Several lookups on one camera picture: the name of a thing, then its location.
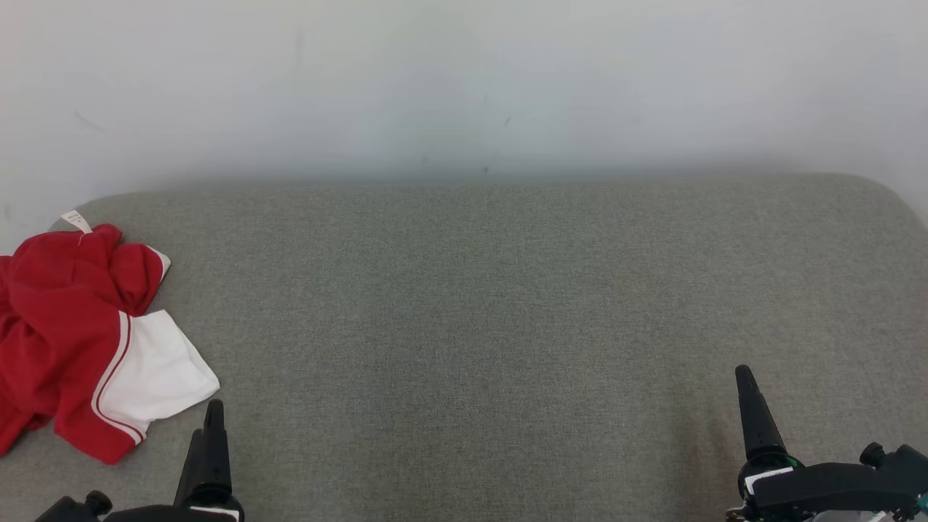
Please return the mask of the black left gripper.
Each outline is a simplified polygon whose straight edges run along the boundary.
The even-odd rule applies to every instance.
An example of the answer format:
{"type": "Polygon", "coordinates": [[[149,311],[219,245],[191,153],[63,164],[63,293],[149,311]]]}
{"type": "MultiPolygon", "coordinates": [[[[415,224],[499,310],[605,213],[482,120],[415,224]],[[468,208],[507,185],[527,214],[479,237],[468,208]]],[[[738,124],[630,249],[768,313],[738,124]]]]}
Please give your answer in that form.
{"type": "Polygon", "coordinates": [[[207,405],[202,428],[191,435],[173,505],[114,511],[103,522],[245,522],[234,496],[223,401],[207,405]]]}

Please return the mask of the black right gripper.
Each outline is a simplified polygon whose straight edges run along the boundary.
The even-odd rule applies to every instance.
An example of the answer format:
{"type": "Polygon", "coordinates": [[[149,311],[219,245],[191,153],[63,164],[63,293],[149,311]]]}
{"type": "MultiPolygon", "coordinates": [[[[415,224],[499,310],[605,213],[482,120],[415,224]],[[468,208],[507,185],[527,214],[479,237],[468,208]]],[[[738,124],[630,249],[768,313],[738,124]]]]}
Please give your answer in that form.
{"type": "Polygon", "coordinates": [[[858,463],[804,466],[787,454],[748,365],[735,369],[747,462],[738,475],[742,505],[728,522],[914,522],[928,516],[928,490],[896,486],[858,463]]]}

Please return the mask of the red white basketball jersey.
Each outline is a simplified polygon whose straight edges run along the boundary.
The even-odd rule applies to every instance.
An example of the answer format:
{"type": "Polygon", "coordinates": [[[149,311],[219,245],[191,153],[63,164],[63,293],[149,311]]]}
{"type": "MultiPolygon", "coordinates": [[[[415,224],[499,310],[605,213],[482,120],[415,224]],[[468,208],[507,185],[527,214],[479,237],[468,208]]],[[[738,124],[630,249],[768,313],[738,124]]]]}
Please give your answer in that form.
{"type": "Polygon", "coordinates": [[[51,423],[80,452],[115,465],[150,423],[219,387],[165,311],[132,317],[73,291],[0,293],[0,458],[51,423]]]}

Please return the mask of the red shorts with white stripe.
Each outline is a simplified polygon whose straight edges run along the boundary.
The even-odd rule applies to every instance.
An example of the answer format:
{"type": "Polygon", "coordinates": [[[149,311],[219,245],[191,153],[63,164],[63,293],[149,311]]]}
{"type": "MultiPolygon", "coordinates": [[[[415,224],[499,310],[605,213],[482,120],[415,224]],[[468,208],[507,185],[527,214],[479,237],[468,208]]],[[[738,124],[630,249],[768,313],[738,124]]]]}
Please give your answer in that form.
{"type": "Polygon", "coordinates": [[[93,303],[139,316],[170,268],[166,254],[123,241],[112,224],[33,236],[14,254],[0,255],[0,341],[61,324],[65,313],[93,303]]]}

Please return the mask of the grey fabric sofa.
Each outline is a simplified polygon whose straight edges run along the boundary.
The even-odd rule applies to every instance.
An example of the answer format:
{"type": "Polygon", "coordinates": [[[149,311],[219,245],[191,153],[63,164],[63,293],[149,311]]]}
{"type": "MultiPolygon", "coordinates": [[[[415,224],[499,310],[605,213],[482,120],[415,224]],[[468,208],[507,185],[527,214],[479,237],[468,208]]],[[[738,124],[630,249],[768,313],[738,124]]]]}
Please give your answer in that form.
{"type": "Polygon", "coordinates": [[[787,449],[928,453],[928,228],[849,175],[190,188],[87,202],[172,259],[256,522],[722,522],[734,370],[787,449]]]}

